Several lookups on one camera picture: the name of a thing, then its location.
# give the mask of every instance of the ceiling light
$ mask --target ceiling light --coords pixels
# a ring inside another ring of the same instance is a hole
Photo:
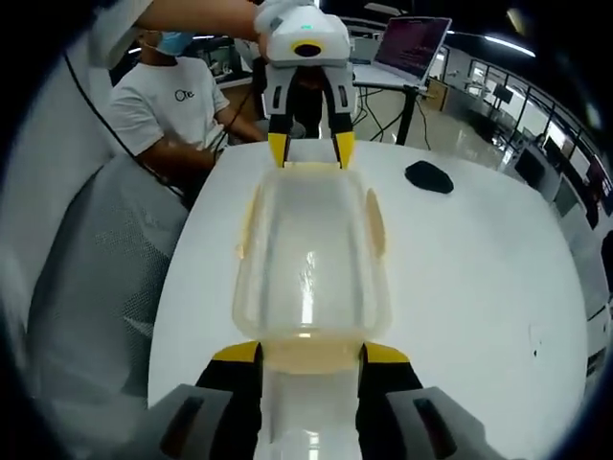
[[[488,36],[488,35],[486,35],[486,40],[487,41],[491,41],[492,43],[497,43],[499,45],[503,45],[503,46],[507,46],[509,48],[513,48],[513,50],[519,51],[520,53],[523,53],[525,55],[530,56],[531,58],[536,58],[536,55],[532,51],[527,50],[526,48],[522,48],[519,45],[515,45],[514,43],[510,43],[508,41],[501,40],[500,38],[495,38],[493,36]]]
[[[400,9],[389,7],[387,5],[381,5],[380,3],[367,3],[364,9],[370,10],[371,12],[382,12],[383,14],[389,14],[390,16],[398,16],[401,14]]]

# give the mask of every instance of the black cable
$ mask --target black cable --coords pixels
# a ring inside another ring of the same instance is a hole
[[[430,147],[430,143],[428,142],[428,122],[426,121],[423,110],[421,110],[420,102],[417,99],[415,99],[415,102],[418,105],[418,109],[420,110],[421,117],[423,118],[423,140],[425,141],[425,145],[428,146],[428,150],[432,151],[432,148]]]
[[[393,125],[395,122],[397,122],[400,118],[402,118],[403,114],[404,114],[404,111],[400,112],[394,120],[392,120],[386,126],[382,127],[381,130],[371,138],[371,142],[378,136],[381,136],[381,140],[383,140],[383,134],[385,133],[385,131],[389,129],[390,126]]]
[[[180,198],[183,198],[183,196],[181,194],[179,194],[176,190],[173,189],[173,187],[171,187],[169,185],[169,183],[166,181],[166,179],[164,179],[164,177],[162,177],[161,175],[157,174],[154,170],[150,169],[147,167],[147,165],[141,163],[138,158],[136,157],[136,155],[134,153],[132,153],[132,150],[130,150],[127,145],[124,143],[124,141],[122,141],[122,139],[117,135],[117,133],[115,132],[115,130],[111,127],[111,125],[105,120],[105,118],[102,116],[102,114],[100,113],[100,111],[96,108],[96,106],[94,105],[94,103],[92,103],[92,100],[89,99],[89,96],[87,95],[87,93],[85,92],[85,90],[83,89],[83,87],[80,84],[79,78],[77,77],[77,73],[75,72],[75,69],[73,68],[73,64],[70,62],[70,59],[68,58],[68,55],[64,55],[64,60],[66,61],[66,65],[68,66],[68,72],[70,72],[70,76],[73,79],[73,82],[75,83],[75,86],[77,87],[80,95],[83,97],[83,100],[85,101],[85,103],[87,104],[87,106],[91,109],[91,111],[94,113],[94,115],[96,116],[96,118],[98,118],[98,120],[100,120],[100,122],[104,125],[104,127],[108,130],[108,132],[111,133],[111,135],[115,138],[115,140],[119,143],[120,146],[122,146],[122,149],[125,150],[125,152],[128,154],[128,156],[130,158],[132,158],[132,160],[134,160],[134,162],[143,170],[145,170],[147,173],[149,173],[151,176],[153,176],[155,178],[155,180],[157,180],[161,185],[163,185],[164,187],[166,187],[167,189],[169,189],[171,192],[173,192],[175,195],[179,196]]]
[[[358,123],[362,123],[364,121],[364,119],[366,119],[368,117],[368,113],[366,113],[366,110],[364,110],[364,103],[362,101],[362,98],[364,97],[364,95],[362,94],[362,88],[358,88],[359,92],[360,92],[360,96],[359,96],[359,111],[357,112],[357,117],[355,117],[355,121],[352,122],[353,127],[357,126]]]
[[[221,145],[221,143],[223,142],[223,140],[226,138],[226,136],[228,135],[228,131],[230,131],[230,128],[232,127],[232,125],[234,124],[234,122],[237,120],[238,115],[240,115],[240,112],[242,111],[242,108],[245,106],[245,104],[247,103],[247,101],[249,100],[249,96],[251,96],[251,93],[253,91],[253,86],[251,88],[249,88],[249,91],[247,91],[247,94],[245,95],[245,98],[242,100],[242,102],[240,103],[240,105],[238,106],[238,110],[237,113],[235,114],[234,118],[232,119],[232,122],[230,122],[230,125],[225,126],[224,130],[223,130],[223,134],[221,135],[221,137],[219,138],[219,141],[217,142],[217,144],[215,145],[215,148],[212,150],[213,155],[216,157],[217,155],[217,150],[219,149],[219,146]]]
[[[381,123],[379,122],[379,120],[376,118],[375,113],[373,112],[371,107],[368,105],[368,97],[369,97],[369,93],[368,93],[368,90],[367,90],[366,97],[364,98],[364,105],[366,105],[366,109],[370,112],[371,116],[373,117],[373,120],[375,120],[375,123],[376,123],[377,127],[379,128],[379,133],[381,135],[381,140],[383,140],[383,127],[381,126]]]
[[[358,88],[360,91],[360,96],[359,96],[359,111],[357,112],[357,116],[355,117],[355,121],[353,121],[353,127],[356,127],[357,125],[359,125],[360,123],[362,123],[364,120],[366,120],[368,118],[368,112],[364,109],[364,104],[363,104],[363,99],[364,97],[368,97],[368,96],[373,96],[375,94],[379,94],[382,93],[384,90],[383,89],[378,89],[376,91],[373,91],[371,93],[368,92],[368,88],[366,89],[366,94],[362,93],[362,87]]]

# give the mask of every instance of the transparent plastic container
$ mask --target transparent plastic container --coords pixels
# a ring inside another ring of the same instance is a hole
[[[233,314],[263,343],[268,364],[307,373],[347,367],[387,326],[383,237],[375,234],[382,223],[367,202],[359,177],[330,165],[294,165],[263,180]]]

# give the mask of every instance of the table leg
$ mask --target table leg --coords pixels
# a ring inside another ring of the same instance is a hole
[[[406,144],[406,137],[409,134],[409,126],[413,119],[413,107],[415,106],[417,96],[418,93],[414,89],[404,89],[404,107],[402,108],[402,118],[400,119],[400,128],[398,129],[396,139],[397,146],[404,146]]]

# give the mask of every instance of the round white table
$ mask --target round white table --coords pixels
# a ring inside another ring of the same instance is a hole
[[[290,159],[333,157],[330,140],[291,145]],[[422,159],[451,176],[451,195],[405,179]],[[155,322],[149,405],[248,340],[232,321],[237,246],[273,168],[267,144],[228,149],[195,203]],[[579,408],[587,336],[573,259],[545,201],[501,173],[406,147],[358,142],[350,168],[375,190],[386,228],[393,320],[376,341],[409,356],[424,387],[476,417],[506,458],[547,454]]]

